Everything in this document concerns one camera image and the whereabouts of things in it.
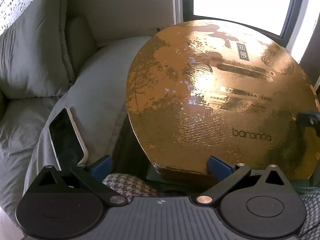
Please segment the grey sofa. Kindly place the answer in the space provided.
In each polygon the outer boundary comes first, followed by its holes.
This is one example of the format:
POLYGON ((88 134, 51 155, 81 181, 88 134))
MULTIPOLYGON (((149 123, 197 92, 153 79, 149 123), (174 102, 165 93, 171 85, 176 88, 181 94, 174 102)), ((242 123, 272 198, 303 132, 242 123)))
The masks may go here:
MULTIPOLYGON (((81 67, 109 43, 96 42, 72 0, 33 0, 1 35, 1 208, 16 223, 33 150, 55 104, 81 67)), ((112 155, 116 172, 146 163, 126 115, 112 155)))

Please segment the gold round box lid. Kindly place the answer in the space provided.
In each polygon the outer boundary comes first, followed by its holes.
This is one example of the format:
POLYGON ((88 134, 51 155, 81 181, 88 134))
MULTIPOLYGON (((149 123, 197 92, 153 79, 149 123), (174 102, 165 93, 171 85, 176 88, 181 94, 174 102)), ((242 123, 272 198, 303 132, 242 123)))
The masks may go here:
POLYGON ((318 111, 300 65, 267 36, 231 22, 195 20, 150 38, 127 76, 133 131, 166 177, 209 174, 215 156, 254 169, 274 164, 290 180, 309 179, 319 137, 297 123, 318 111))

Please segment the window with dark frame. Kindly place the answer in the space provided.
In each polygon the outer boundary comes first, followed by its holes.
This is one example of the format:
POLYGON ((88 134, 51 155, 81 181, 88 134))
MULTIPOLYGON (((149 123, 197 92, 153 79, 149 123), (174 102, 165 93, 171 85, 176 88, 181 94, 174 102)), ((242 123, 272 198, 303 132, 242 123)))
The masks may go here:
POLYGON ((216 19, 252 28, 300 62, 319 23, 319 0, 177 0, 179 21, 216 19))

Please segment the smartphone with white case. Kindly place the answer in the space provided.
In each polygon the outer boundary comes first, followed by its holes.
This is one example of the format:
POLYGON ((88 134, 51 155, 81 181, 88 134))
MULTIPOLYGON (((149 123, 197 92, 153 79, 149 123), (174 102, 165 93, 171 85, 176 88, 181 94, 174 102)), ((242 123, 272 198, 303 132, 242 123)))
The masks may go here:
POLYGON ((63 108, 51 121, 49 135, 59 170, 85 165, 88 150, 69 108, 63 108))

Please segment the houndstooth fabric clothing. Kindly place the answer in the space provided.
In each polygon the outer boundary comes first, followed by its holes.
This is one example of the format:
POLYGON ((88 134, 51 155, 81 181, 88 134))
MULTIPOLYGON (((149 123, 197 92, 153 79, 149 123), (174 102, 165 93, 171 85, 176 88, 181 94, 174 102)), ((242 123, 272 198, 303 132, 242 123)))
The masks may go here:
POLYGON ((130 174, 109 174, 103 184, 127 198, 130 203, 134 197, 157 197, 156 189, 130 174))

